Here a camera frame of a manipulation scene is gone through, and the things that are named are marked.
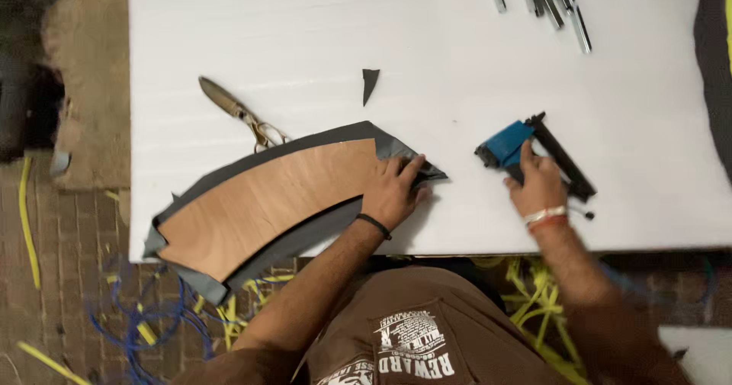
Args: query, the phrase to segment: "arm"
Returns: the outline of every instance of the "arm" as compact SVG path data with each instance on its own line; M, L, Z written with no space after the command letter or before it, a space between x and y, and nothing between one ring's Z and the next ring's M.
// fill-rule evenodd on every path
M424 162L425 156L417 156L402 170L399 158L381 161L364 192L361 212L393 231L431 193L429 188L411 191ZM353 222L273 296L239 336L233 352L215 358L202 371L192 372L176 383L197 383L197 379L209 374L216 374L215 383L252 383L261 379L268 384L289 383L336 300L382 241L384 235L376 226L363 220Z
M522 217L567 204L559 167L551 158L534 156L529 142L521 148L524 186L506 185ZM622 302L621 291L602 273L575 231L561 222L533 231L546 264L559 284L567 328L591 377L619 383L689 384L652 326Z

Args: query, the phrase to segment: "t-shirt print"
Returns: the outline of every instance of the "t-shirt print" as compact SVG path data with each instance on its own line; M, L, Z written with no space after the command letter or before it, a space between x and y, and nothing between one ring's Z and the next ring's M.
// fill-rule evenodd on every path
M378 383L469 383L438 301L371 320Z
M359 359L319 380L317 385L372 385L373 362Z

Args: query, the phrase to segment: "bracelet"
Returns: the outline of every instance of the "bracelet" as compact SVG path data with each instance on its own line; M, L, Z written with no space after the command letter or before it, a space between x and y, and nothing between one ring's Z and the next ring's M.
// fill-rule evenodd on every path
M537 222L540 220L543 220L544 218L548 217L560 217L560 216L566 216L567 215L567 207L562 206L556 206L554 208L546 208L542 209L539 212L534 212L530 215L526 215L523 218L523 223L526 224L526 226L529 226L532 222Z
M567 220L567 215L555 215L553 217L546 217L540 221L533 221L528 224L528 232L534 235L534 232L539 228L544 228L550 225L568 225L570 222Z
M386 239L387 241L392 240L392 234L389 233L389 230L387 229L387 227L383 226L381 224L381 222L373 219L372 217L368 216L365 213L359 213L358 215L356 215L356 219L364 220L364 221L371 223L371 225L376 226L381 231L381 233L384 234L384 239Z

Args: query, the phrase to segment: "black triangular scrap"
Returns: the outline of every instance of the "black triangular scrap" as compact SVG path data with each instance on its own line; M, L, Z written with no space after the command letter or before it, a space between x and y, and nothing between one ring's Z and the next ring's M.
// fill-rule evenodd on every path
M376 81L379 79L380 69L362 69L364 73L364 106L371 97L371 92L376 87Z

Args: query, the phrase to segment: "black wristband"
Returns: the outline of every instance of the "black wristband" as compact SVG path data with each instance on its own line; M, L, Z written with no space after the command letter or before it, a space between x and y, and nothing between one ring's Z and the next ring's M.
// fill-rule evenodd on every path
M381 233L384 234L384 239L386 239L387 241L392 240L392 234L389 233L389 230L387 229L387 227L383 226L381 224L381 222L373 219L372 217L368 216L365 213L359 213L358 215L356 215L356 219L364 220L364 221L371 223L371 225L376 226L381 231Z

